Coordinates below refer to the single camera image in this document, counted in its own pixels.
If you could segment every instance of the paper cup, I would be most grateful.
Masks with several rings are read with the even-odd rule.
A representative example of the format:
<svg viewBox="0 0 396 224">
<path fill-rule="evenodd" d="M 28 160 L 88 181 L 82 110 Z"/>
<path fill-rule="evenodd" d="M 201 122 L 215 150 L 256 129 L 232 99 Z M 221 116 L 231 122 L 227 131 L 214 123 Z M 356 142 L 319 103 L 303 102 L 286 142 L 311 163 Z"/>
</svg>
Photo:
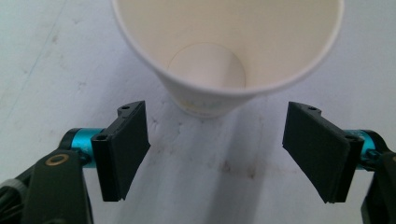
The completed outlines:
<svg viewBox="0 0 396 224">
<path fill-rule="evenodd" d="M 343 0 L 114 0 L 120 28 L 177 105 L 215 117 L 306 76 Z"/>
</svg>

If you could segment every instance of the white table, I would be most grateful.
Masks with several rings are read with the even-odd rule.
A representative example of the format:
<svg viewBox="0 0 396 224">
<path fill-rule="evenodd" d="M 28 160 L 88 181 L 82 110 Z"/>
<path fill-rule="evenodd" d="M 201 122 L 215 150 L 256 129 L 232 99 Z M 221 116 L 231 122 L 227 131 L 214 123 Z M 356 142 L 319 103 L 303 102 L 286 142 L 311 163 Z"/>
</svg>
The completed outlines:
<svg viewBox="0 0 396 224">
<path fill-rule="evenodd" d="M 372 174 L 347 202 L 324 204 L 282 136 L 288 101 L 396 148 L 396 1 L 346 1 L 326 61 L 298 84 L 217 119 L 184 114 L 128 48 L 108 0 L 0 2 L 0 182 L 55 149 L 75 127 L 107 127 L 146 100 L 152 144 L 126 201 L 103 203 L 85 170 L 95 223 L 361 223 Z"/>
</svg>

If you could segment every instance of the white cup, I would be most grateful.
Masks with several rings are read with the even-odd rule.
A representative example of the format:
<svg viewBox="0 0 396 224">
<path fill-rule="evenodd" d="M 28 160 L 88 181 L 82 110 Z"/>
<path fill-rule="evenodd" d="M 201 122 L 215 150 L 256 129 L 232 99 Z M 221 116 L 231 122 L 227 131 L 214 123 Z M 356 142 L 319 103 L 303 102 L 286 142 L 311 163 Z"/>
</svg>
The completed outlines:
<svg viewBox="0 0 396 224">
<path fill-rule="evenodd" d="M 132 49 L 174 101 L 215 117 L 306 76 L 341 25 L 343 0 L 114 0 Z"/>
</svg>

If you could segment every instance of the brass screw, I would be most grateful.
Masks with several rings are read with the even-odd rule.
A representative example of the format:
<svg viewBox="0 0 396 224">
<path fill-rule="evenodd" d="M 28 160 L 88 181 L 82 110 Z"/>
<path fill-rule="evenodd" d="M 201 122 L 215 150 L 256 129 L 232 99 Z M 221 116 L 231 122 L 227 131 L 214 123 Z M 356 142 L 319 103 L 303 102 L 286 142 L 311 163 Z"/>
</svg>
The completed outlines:
<svg viewBox="0 0 396 224">
<path fill-rule="evenodd" d="M 67 155 L 67 154 L 58 154 L 58 155 L 49 157 L 49 159 L 46 160 L 46 165 L 48 165 L 48 166 L 56 166 L 56 165 L 64 163 L 67 160 L 69 160 L 69 155 Z"/>
</svg>

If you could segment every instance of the teal metallic band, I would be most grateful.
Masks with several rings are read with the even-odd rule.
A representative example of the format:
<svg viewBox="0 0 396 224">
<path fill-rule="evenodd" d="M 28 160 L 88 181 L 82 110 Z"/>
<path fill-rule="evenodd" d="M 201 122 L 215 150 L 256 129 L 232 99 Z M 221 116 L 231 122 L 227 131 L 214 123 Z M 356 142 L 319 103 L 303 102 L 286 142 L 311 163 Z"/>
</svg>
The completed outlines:
<svg viewBox="0 0 396 224">
<path fill-rule="evenodd" d="M 375 143 L 373 139 L 362 130 L 344 130 L 346 133 L 350 133 L 353 135 L 357 135 L 361 139 L 364 140 L 363 148 L 361 149 L 361 161 L 372 161 L 373 155 L 378 154 L 379 152 L 375 150 Z"/>
<path fill-rule="evenodd" d="M 103 129 L 80 129 L 76 133 L 72 142 L 72 150 L 79 148 L 79 151 L 88 155 L 91 159 L 89 163 L 84 165 L 85 168 L 95 168 L 96 162 L 93 156 L 91 138 L 100 133 Z"/>
</svg>

